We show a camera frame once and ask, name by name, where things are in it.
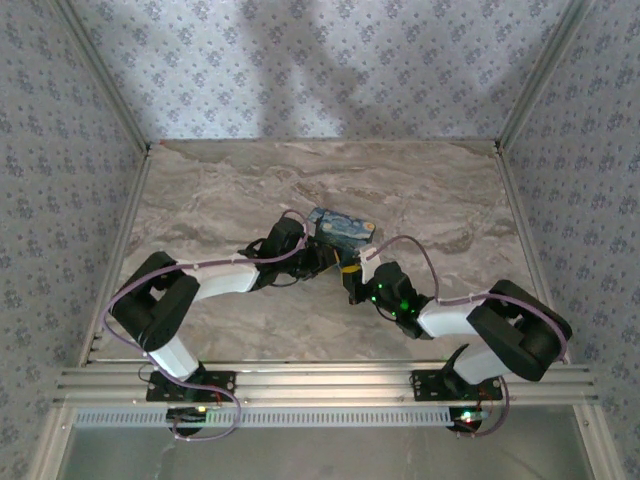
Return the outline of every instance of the cable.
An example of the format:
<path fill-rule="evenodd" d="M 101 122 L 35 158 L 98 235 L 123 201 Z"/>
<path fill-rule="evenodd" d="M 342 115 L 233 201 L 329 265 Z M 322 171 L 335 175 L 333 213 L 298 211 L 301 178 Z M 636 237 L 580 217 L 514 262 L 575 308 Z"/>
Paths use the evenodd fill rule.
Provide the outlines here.
<path fill-rule="evenodd" d="M 375 305 L 375 307 L 376 307 L 376 310 L 378 310 L 378 313 L 380 314 L 380 316 L 381 316 L 382 318 L 384 318 L 385 320 L 389 320 L 390 322 L 394 322 L 394 323 L 395 323 L 395 321 L 396 321 L 396 319 L 395 319 L 395 318 L 387 317 L 387 316 L 385 315 L 385 313 L 384 313 L 382 310 L 380 310 L 380 307 L 379 307 L 379 306 Z"/>
<path fill-rule="evenodd" d="M 100 314 L 98 315 L 98 319 L 102 325 L 102 327 L 108 331 L 111 335 L 113 335 L 116 339 L 120 340 L 121 342 L 129 345 L 131 348 L 137 350 L 139 353 L 142 354 L 143 357 L 147 358 L 155 367 L 156 370 L 159 371 L 160 373 L 162 373 L 162 375 L 164 375 L 169 381 L 175 383 L 176 385 L 179 385 L 181 387 L 184 388 L 190 388 L 190 389 L 197 389 L 197 390 L 206 390 L 209 392 L 214 392 L 214 393 L 218 393 L 218 394 L 222 394 L 225 397 L 229 398 L 233 404 L 236 407 L 236 415 L 233 419 L 233 422 L 231 424 L 231 426 L 225 430 L 224 432 L 218 434 L 218 435 L 212 435 L 209 437 L 184 437 L 182 435 L 180 435 L 174 425 L 173 428 L 173 434 L 174 437 L 178 440 L 184 440 L 186 442 L 204 442 L 204 441 L 209 441 L 209 440 L 218 440 L 220 438 L 226 437 L 227 435 L 229 435 L 230 433 L 232 433 L 234 430 L 236 430 L 236 428 L 239 427 L 240 425 L 240 420 L 242 419 L 242 406 L 240 405 L 240 401 L 237 399 L 237 397 L 229 392 L 228 390 L 225 390 L 223 388 L 219 388 L 213 385 L 198 385 L 195 383 L 188 383 L 188 382 L 184 382 L 182 380 L 180 380 L 177 377 L 174 377 L 173 375 L 171 375 L 169 372 L 167 372 L 165 369 L 163 369 L 160 364 L 151 356 L 148 355 L 147 352 L 145 352 L 138 344 L 131 342 L 129 340 L 127 340 L 126 338 L 124 338 L 122 335 L 119 335 L 118 333 L 116 333 L 115 330 L 113 330 L 113 328 L 111 328 L 111 326 L 107 323 L 107 314 L 111 311 L 111 309 L 113 308 L 113 306 L 118 303 L 124 296 L 126 296 L 127 294 L 131 293 L 133 290 L 135 290 L 136 288 L 138 288 L 140 285 L 143 285 L 145 283 L 147 283 L 149 280 L 152 280 L 156 277 L 160 277 L 162 275 L 166 275 L 168 273 L 174 272 L 176 270 L 197 270 L 199 268 L 206 268 L 206 267 L 215 267 L 215 266 L 220 266 L 220 265 L 229 265 L 229 264 L 267 264 L 267 263 L 275 263 L 275 262 L 280 262 L 282 260 L 286 260 L 289 257 L 292 257 L 293 255 L 295 255 L 296 253 L 298 253 L 300 250 L 302 250 L 305 246 L 305 244 L 307 243 L 307 240 L 309 238 L 309 231 L 310 231 L 310 227 L 309 227 L 309 222 L 307 220 L 307 218 L 300 212 L 298 212 L 297 210 L 293 210 L 293 209 L 288 209 L 285 210 L 282 213 L 282 217 L 284 217 L 285 215 L 287 215 L 288 213 L 294 213 L 296 215 L 298 215 L 300 218 L 302 218 L 303 220 L 303 227 L 304 227 L 304 235 L 302 236 L 302 238 L 298 241 L 298 244 L 295 246 L 295 248 L 293 250 L 291 250 L 288 253 L 285 253 L 284 255 L 280 255 L 279 257 L 274 257 L 274 258 L 240 258 L 240 259 L 224 259 L 224 260 L 208 260 L 205 262 L 199 262 L 199 263 L 186 263 L 186 264 L 177 264 L 177 265 L 171 265 L 168 267 L 164 267 L 164 268 L 160 268 L 154 272 L 148 273 L 142 277 L 140 277 L 138 280 L 132 282 L 131 284 L 127 285 L 125 288 L 123 288 L 122 290 L 120 290 L 119 292 L 117 292 L 112 298 L 111 300 L 109 300 L 107 302 L 107 304 L 105 305 L 105 307 L 100 311 Z"/>
<path fill-rule="evenodd" d="M 491 402 L 491 407 L 489 407 L 489 416 L 493 413 L 493 397 L 489 395 L 489 393 L 478 385 L 478 408 L 482 405 L 482 396 L 486 397 L 487 400 Z"/>
<path fill-rule="evenodd" d="M 293 282 L 289 282 L 289 283 L 272 283 L 269 286 L 270 287 L 276 287 L 276 288 L 291 287 L 291 286 L 295 285 L 296 283 L 298 283 L 298 280 L 300 280 L 300 279 L 296 278 Z"/>
<path fill-rule="evenodd" d="M 511 400 L 509 398 L 509 387 L 507 386 L 507 382 L 505 382 L 503 377 L 500 377 L 500 383 L 502 383 L 502 386 L 504 388 L 504 408 L 502 409 L 502 412 L 500 413 L 500 418 L 498 418 L 498 421 L 491 428 L 488 428 L 487 430 L 484 430 L 484 431 L 479 432 L 479 433 L 476 433 L 476 432 L 472 432 L 472 433 L 458 432 L 461 436 L 463 436 L 463 437 L 471 437 L 471 438 L 486 437 L 487 435 L 491 435 L 493 432 L 498 430 L 504 424 L 504 422 L 507 419 L 507 416 L 509 415 L 509 410 L 511 409 Z M 454 423 L 456 425 L 458 425 L 458 426 L 469 428 L 468 425 L 465 425 L 462 422 L 454 422 Z"/>
<path fill-rule="evenodd" d="M 149 366 L 148 363 L 143 363 L 142 366 L 138 369 L 138 378 L 149 385 L 151 383 L 151 376 L 149 376 L 148 379 L 142 378 L 142 369 L 147 366 Z"/>
<path fill-rule="evenodd" d="M 427 264 L 429 265 L 429 270 L 431 270 L 431 276 L 433 277 L 433 283 L 434 283 L 434 297 L 438 305 L 442 305 L 443 307 L 454 307 L 457 305 L 464 305 L 467 303 L 476 302 L 478 300 L 486 300 L 486 299 L 500 300 L 501 302 L 506 302 L 512 305 L 516 305 L 524 310 L 527 310 L 529 313 L 532 313 L 536 317 L 538 317 L 540 320 L 546 323 L 549 326 L 549 328 L 551 328 L 551 330 L 553 330 L 553 333 L 556 334 L 556 336 L 558 337 L 558 341 L 560 342 L 560 353 L 558 354 L 556 361 L 562 361 L 564 359 L 564 356 L 567 353 L 567 339 L 562 333 L 562 330 L 560 330 L 560 327 L 558 327 L 556 322 L 554 322 L 547 314 L 535 308 L 534 306 L 529 305 L 526 302 L 523 302 L 522 300 L 518 300 L 517 298 L 509 297 L 507 295 L 499 295 L 497 293 L 478 293 L 478 294 L 470 295 L 468 297 L 457 298 L 452 300 L 444 300 L 440 298 L 440 282 L 438 281 L 438 275 L 436 274 L 436 269 L 433 266 L 433 262 L 431 261 L 429 254 L 427 253 L 425 248 L 422 246 L 422 244 L 418 240 L 416 240 L 415 238 L 409 235 L 397 235 L 387 240 L 375 252 L 373 252 L 368 257 L 365 257 L 365 260 L 369 261 L 372 258 L 375 258 L 376 256 L 380 255 L 380 253 L 383 250 L 385 250 L 387 247 L 397 242 L 398 240 L 409 240 L 414 244 L 416 244 L 416 246 L 420 249 L 420 252 L 424 256 L 425 260 L 427 261 Z"/>

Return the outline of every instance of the enclosure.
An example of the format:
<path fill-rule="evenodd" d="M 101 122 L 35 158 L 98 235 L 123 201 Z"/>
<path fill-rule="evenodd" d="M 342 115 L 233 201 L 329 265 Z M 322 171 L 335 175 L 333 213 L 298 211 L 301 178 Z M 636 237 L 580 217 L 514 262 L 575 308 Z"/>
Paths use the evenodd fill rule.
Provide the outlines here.
<path fill-rule="evenodd" d="M 9 0 L 0 12 L 6 478 L 468 471 L 447 455 L 485 477 L 640 475 L 634 2 Z M 438 406 L 413 404 L 407 378 L 469 339 L 411 340 L 349 305 L 328 271 L 199 302 L 180 336 L 239 372 L 248 419 L 417 416 L 256 420 L 218 444 L 176 443 L 156 421 L 166 405 L 144 398 L 145 362 L 98 312 L 154 251 L 223 257 L 284 209 L 315 206 L 373 222 L 374 243 L 418 238 L 445 296 L 500 278 L 534 293 L 573 326 L 570 364 L 535 385 L 507 376 L 503 429 L 456 440 L 418 421 Z M 385 255 L 431 292 L 410 244 Z"/>

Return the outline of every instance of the wall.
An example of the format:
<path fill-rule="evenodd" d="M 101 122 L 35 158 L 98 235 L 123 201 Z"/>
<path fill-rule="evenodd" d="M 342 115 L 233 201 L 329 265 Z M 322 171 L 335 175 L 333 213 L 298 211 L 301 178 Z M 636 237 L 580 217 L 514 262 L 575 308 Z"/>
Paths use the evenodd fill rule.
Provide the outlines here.
<path fill-rule="evenodd" d="M 508 152 L 629 478 L 640 478 L 639 47 L 638 2 L 597 2 Z"/>
<path fill-rule="evenodd" d="M 151 140 L 423 139 L 496 137 L 565 0 L 71 3 Z"/>
<path fill-rule="evenodd" d="M 140 160 L 46 2 L 0 2 L 0 478 L 77 361 Z"/>

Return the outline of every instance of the marble floor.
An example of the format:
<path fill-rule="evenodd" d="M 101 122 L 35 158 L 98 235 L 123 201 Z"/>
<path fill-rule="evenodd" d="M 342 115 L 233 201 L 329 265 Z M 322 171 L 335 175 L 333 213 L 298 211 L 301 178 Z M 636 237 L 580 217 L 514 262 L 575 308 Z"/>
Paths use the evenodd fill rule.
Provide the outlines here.
<path fill-rule="evenodd" d="M 151 168 L 121 271 L 149 254 L 204 260 L 266 236 L 286 208 L 322 206 L 377 225 L 374 243 L 406 233 L 432 255 L 445 297 L 531 278 L 486 143 L 167 142 Z M 414 286 L 432 294 L 419 251 L 397 243 Z M 373 305 L 350 306 L 337 269 L 289 288 L 194 304 L 179 335 L 202 360 L 444 359 L 469 338 L 411 340 Z M 105 336 L 92 358 L 134 358 Z"/>

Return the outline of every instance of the aluminum frame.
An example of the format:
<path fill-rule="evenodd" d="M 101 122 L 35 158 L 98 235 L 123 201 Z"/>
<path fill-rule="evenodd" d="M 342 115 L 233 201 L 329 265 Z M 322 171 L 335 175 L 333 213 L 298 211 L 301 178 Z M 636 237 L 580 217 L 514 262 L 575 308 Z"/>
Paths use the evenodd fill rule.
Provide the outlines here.
<path fill-rule="evenodd" d="M 594 3 L 595 0 L 569 0 L 565 6 L 498 135 L 501 149 L 508 151 L 515 142 Z"/>
<path fill-rule="evenodd" d="M 102 57 L 91 43 L 90 36 L 78 17 L 75 9 L 69 3 L 69 0 L 48 0 L 52 10 L 58 15 L 63 27 L 69 33 L 72 43 L 85 66 L 93 76 L 99 89 L 111 107 L 118 121 L 122 125 L 127 138 L 140 152 L 147 149 L 147 141 L 144 134 L 140 130 L 135 117 L 131 113 L 127 102 L 116 87 L 113 77 L 105 66 Z"/>
<path fill-rule="evenodd" d="M 54 480 L 62 467 L 71 429 L 76 419 L 76 409 L 64 406 L 54 407 L 47 418 L 35 451 L 28 479 Z"/>
<path fill-rule="evenodd" d="M 513 172 L 509 167 L 509 162 L 505 159 L 505 155 L 507 154 L 504 152 L 498 152 L 498 169 L 500 170 L 507 198 L 511 205 L 511 211 L 513 212 L 513 217 L 516 222 L 516 229 L 520 235 L 524 255 L 529 265 L 533 286 L 540 301 L 547 304 L 551 309 L 555 309 L 551 290 L 549 289 L 549 284 L 542 269 L 542 261 L 538 255 L 538 249 L 535 246 L 531 228 L 525 220 L 526 215 L 522 199 L 518 194 Z M 566 358 L 571 362 L 569 352 Z M 595 478 L 597 480 L 626 478 L 602 407 L 600 405 L 581 405 L 575 406 L 573 410 Z"/>
<path fill-rule="evenodd" d="M 147 384 L 138 372 L 144 362 L 95 364 L 64 370 L 54 404 L 71 407 L 186 407 L 207 402 L 147 402 Z M 440 369 L 444 362 L 234 362 L 204 364 L 209 371 L 233 370 L 235 396 L 243 408 L 465 406 L 475 401 L 416 402 L 412 370 Z M 583 405 L 598 401 L 588 366 L 557 365 L 539 383 L 510 374 L 511 405 Z"/>
<path fill-rule="evenodd" d="M 76 428 L 167 428 L 167 409 L 154 408 L 79 408 Z M 450 427 L 447 407 L 417 406 L 378 408 L 335 407 L 255 407 L 242 410 L 242 428 L 308 427 Z M 229 428 L 236 417 L 233 407 L 210 408 L 198 422 L 178 423 L 179 427 Z"/>
<path fill-rule="evenodd" d="M 147 180 L 147 175 L 149 174 L 150 164 L 149 153 L 145 152 L 142 162 L 140 163 L 140 168 L 136 173 L 136 177 L 127 197 L 122 221 L 120 222 L 120 229 L 118 230 L 118 235 L 116 236 L 116 240 L 113 245 L 113 251 L 111 252 L 109 263 L 107 264 L 107 271 L 105 273 L 104 280 L 102 281 L 102 285 L 100 286 L 96 305 L 91 315 L 91 325 L 87 331 L 84 342 L 82 343 L 78 359 L 78 365 L 81 367 L 86 366 L 89 362 L 89 356 L 91 355 L 94 341 L 99 339 L 102 335 L 98 317 L 116 289 L 118 276 L 120 275 L 120 269 L 122 268 L 122 262 L 124 259 L 124 251 L 127 247 L 127 242 L 129 241 L 133 222 L 136 218 L 136 214 L 138 213 L 138 206 L 140 205 L 144 184 Z"/>

